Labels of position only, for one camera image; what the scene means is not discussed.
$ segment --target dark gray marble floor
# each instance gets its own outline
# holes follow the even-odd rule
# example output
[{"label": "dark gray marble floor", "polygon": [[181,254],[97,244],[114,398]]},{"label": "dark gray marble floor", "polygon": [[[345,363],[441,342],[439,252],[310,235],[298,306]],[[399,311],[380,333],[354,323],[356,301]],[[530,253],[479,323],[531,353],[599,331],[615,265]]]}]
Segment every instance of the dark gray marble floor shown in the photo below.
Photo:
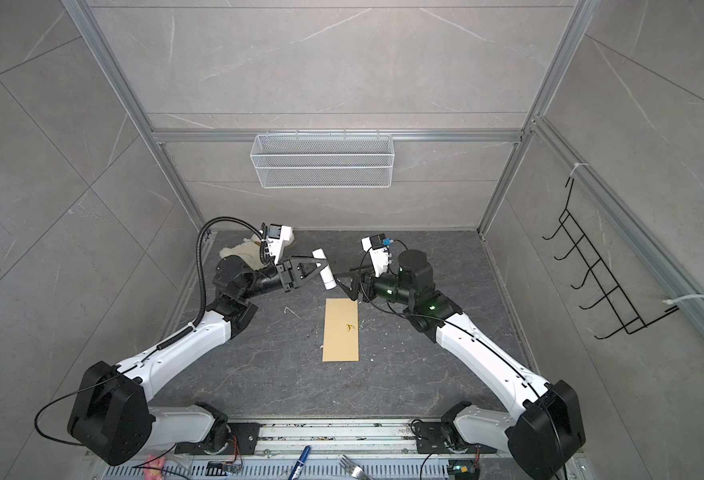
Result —
[{"label": "dark gray marble floor", "polygon": [[[359,239],[377,233],[299,231],[287,254],[311,254],[322,247],[334,271],[341,272],[359,264]],[[205,261],[206,279],[212,277],[219,250],[239,244],[244,236],[241,231],[217,234]],[[477,234],[415,231],[390,236],[423,250],[437,287],[501,348],[527,363]],[[401,248],[393,246],[395,259]],[[366,303],[359,304],[359,361],[323,362],[325,299],[343,297],[340,289],[326,291],[319,278],[291,293],[256,297],[259,310],[251,325],[177,375],[152,404],[202,401],[228,415],[250,417],[440,416],[461,400],[501,408],[490,389],[452,354],[406,320]],[[197,298],[193,293],[183,322],[194,317]]]}]

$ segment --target black metal hook rack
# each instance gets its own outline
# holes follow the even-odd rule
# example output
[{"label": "black metal hook rack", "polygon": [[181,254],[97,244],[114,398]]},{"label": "black metal hook rack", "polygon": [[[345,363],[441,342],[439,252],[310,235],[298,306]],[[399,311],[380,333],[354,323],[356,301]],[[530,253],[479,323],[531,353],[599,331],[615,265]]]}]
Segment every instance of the black metal hook rack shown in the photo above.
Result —
[{"label": "black metal hook rack", "polygon": [[[565,208],[562,210],[562,213],[558,217],[558,222],[560,225],[557,227],[557,230],[555,230],[551,236],[549,236],[549,237],[542,236],[541,238],[543,238],[544,240],[551,240],[554,238],[555,235],[557,235],[559,233],[560,230],[563,230],[568,235],[568,238],[570,239],[570,242],[573,243],[573,246],[570,248],[570,250],[568,250],[567,254],[565,254],[561,258],[555,256],[554,259],[558,260],[558,261],[565,260],[575,250],[578,252],[581,259],[584,261],[584,264],[588,267],[587,273],[584,274],[584,279],[581,281],[580,285],[576,286],[576,285],[571,284],[570,286],[575,290],[579,290],[580,288],[582,288],[586,284],[587,278],[591,274],[592,277],[594,277],[594,281],[596,282],[597,286],[600,287],[600,291],[602,292],[602,296],[599,299],[597,299],[594,303],[592,303],[589,306],[580,306],[579,305],[579,308],[581,308],[582,310],[589,310],[589,309],[594,308],[597,304],[599,304],[603,300],[606,300],[606,302],[608,302],[608,304],[610,305],[610,308],[613,310],[613,313],[616,315],[616,318],[618,319],[619,323],[621,324],[621,326],[619,328],[615,329],[613,332],[608,333],[606,336],[595,335],[594,338],[596,338],[598,340],[605,340],[607,338],[612,337],[613,335],[615,335],[616,333],[618,333],[622,330],[625,331],[627,334],[631,335],[632,333],[636,333],[639,330],[647,328],[648,326],[653,325],[655,322],[663,319],[664,317],[669,316],[674,312],[677,312],[680,308],[678,306],[671,306],[670,308],[664,310],[664,313],[661,316],[659,316],[656,319],[651,320],[651,321],[645,321],[645,319],[642,317],[642,315],[640,315],[640,313],[637,312],[636,308],[634,307],[634,303],[632,303],[629,296],[624,291],[624,287],[622,287],[621,284],[618,283],[618,280],[616,279],[613,272],[610,270],[610,267],[605,263],[605,260],[603,260],[602,255],[600,255],[600,252],[596,248],[594,248],[594,244],[592,244],[592,241],[589,239],[587,234],[581,228],[581,225],[578,224],[578,221],[575,219],[575,217],[573,217],[573,214],[568,210],[568,205],[570,203],[570,195],[573,193],[573,178],[572,177],[568,178],[568,181],[565,182],[565,188],[568,188],[568,187],[570,187],[570,189],[568,190],[568,199],[565,201]],[[568,228],[565,226],[565,222],[568,219],[573,220],[573,223],[577,226],[578,233],[576,235],[571,235],[570,231],[568,231]],[[589,244],[589,246],[591,246],[594,253],[596,254],[597,260],[595,262],[590,264],[589,261],[587,260],[586,255],[584,255],[584,252],[581,250],[581,247],[579,246],[579,244],[582,241],[586,241]],[[615,286],[613,288],[611,288],[610,290],[605,289],[603,282],[600,282],[600,279],[597,278],[597,275],[594,272],[594,268],[599,264],[602,264],[602,266],[606,269],[607,273],[610,274],[610,278],[615,283]],[[631,307],[632,312],[634,312],[634,318],[632,318],[632,320],[625,322],[621,318],[621,315],[619,314],[618,310],[616,309],[614,301],[610,298],[610,295],[614,292],[618,292],[624,296],[626,303]]]}]

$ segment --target aluminum frame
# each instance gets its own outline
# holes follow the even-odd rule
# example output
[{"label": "aluminum frame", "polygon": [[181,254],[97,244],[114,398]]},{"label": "aluminum frame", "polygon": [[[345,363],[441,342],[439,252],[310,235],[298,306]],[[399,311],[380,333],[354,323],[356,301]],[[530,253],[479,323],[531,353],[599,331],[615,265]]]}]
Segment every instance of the aluminum frame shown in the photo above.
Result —
[{"label": "aluminum frame", "polygon": [[142,107],[141,102],[138,101],[138,97],[128,83],[126,76],[122,73],[114,53],[109,48],[109,43],[107,43],[102,30],[98,27],[96,19],[91,13],[90,7],[86,5],[84,0],[62,0],[62,3],[88,44],[88,48],[91,49],[94,58],[96,58],[96,63],[98,63],[98,66],[107,77],[107,81],[120,99],[120,103],[122,103],[123,108],[128,113],[128,117],[131,118],[138,133],[142,136],[152,157],[155,158],[160,170],[165,175],[165,178],[168,179],[168,183],[171,184],[171,188],[173,188],[181,202],[181,206],[184,207],[195,227],[200,229],[203,225],[203,217],[200,214],[200,210],[189,194],[184,180],[174,168],[168,152],[152,137],[152,126],[149,123],[146,111]]},{"label": "aluminum frame", "polygon": [[[546,119],[538,117],[533,123],[535,134],[551,149],[554,156],[562,160],[563,165],[573,168],[575,164],[585,164],[562,134]],[[592,202],[616,228],[621,238],[626,241],[645,267],[653,274],[658,283],[669,293],[670,298],[677,298],[691,293],[704,293],[701,286],[692,278],[682,265],[669,253],[663,244],[645,227],[642,221],[628,206],[607,186],[593,168],[585,165],[573,172],[573,177],[581,182],[581,187]],[[704,299],[694,298],[677,303],[688,320],[704,339]]]},{"label": "aluminum frame", "polygon": [[[230,417],[232,422],[257,422],[261,424],[256,451],[246,456],[245,463],[251,465],[275,465],[292,467],[306,445],[312,446],[311,458],[314,461],[330,460],[337,462],[342,453],[349,454],[357,461],[375,463],[383,460],[392,464],[407,465],[416,462],[421,465],[426,455],[417,453],[415,439],[410,431],[411,418],[246,418]],[[439,418],[423,418],[425,422],[439,422]],[[444,453],[432,454],[435,462],[453,459],[474,460],[473,454]],[[481,454],[480,458],[511,458],[508,453]],[[204,465],[208,461],[229,460],[231,456],[193,456],[192,464]],[[143,462],[146,457],[133,458],[125,465]],[[587,457],[579,452],[568,460],[570,480],[594,480]],[[126,469],[108,466],[95,455],[86,453],[81,466],[80,479],[90,480],[88,475],[109,475],[103,478],[123,478],[120,472]],[[262,470],[259,478],[285,478],[266,475]],[[192,475],[192,478],[206,478]]]},{"label": "aluminum frame", "polygon": [[508,141],[520,140],[521,131],[508,128],[416,130],[416,129],[305,129],[305,130],[155,130],[159,143],[172,142],[253,142],[261,134],[381,134],[395,141]]},{"label": "aluminum frame", "polygon": [[480,233],[480,237],[483,240],[493,223],[493,219],[499,212],[501,202],[504,201],[511,181],[517,174],[520,163],[522,163],[522,158],[528,150],[530,144],[530,130],[533,122],[536,117],[546,113],[546,110],[549,108],[549,103],[551,103],[554,94],[557,92],[557,88],[560,86],[565,72],[568,71],[568,66],[573,60],[578,45],[584,38],[587,27],[594,17],[594,13],[600,5],[600,1],[601,0],[580,0],[573,7],[573,14],[570,16],[568,26],[565,28],[557,51],[554,53],[554,57],[549,65],[549,70],[544,76],[544,81],[541,82],[533,105],[528,112],[528,117],[525,119],[525,124],[522,128],[521,142],[519,145],[515,145],[515,148],[511,151],[509,159],[504,166],[504,170],[501,172],[499,181],[496,182],[495,188],[493,189],[493,194],[488,201],[488,205],[485,207],[485,212],[482,214],[480,223],[477,225],[477,231]]}]

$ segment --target debris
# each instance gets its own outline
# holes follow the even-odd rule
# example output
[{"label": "debris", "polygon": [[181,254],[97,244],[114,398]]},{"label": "debris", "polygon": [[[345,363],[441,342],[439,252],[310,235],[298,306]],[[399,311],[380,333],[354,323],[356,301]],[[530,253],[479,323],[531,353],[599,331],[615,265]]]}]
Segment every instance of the debris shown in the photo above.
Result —
[{"label": "debris", "polygon": [[[288,313],[288,312],[291,312],[291,313],[293,313],[294,315],[296,315],[296,312],[292,311],[292,310],[291,310],[290,308],[288,308],[288,307],[285,307],[285,308],[283,309],[283,313]],[[296,318],[298,318],[299,320],[301,320],[301,317],[300,317],[299,315],[296,315]]]}]

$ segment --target cable tie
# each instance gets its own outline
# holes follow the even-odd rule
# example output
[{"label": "cable tie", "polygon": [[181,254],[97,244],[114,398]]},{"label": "cable tie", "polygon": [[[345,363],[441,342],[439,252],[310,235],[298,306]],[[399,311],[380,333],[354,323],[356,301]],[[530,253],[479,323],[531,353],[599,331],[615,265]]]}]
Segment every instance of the cable tie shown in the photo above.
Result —
[{"label": "cable tie", "polygon": [[683,300],[688,300],[691,298],[704,298],[704,295],[702,293],[691,293],[690,295],[682,295],[678,296],[677,298],[662,300],[662,302],[667,305],[674,305],[677,302],[681,302]]},{"label": "cable tie", "polygon": [[588,164],[580,164],[580,163],[576,162],[575,164],[573,164],[573,170],[570,171],[570,175],[568,175],[568,177],[573,177],[573,174],[575,173],[576,169],[579,168],[581,165],[588,165]]}]

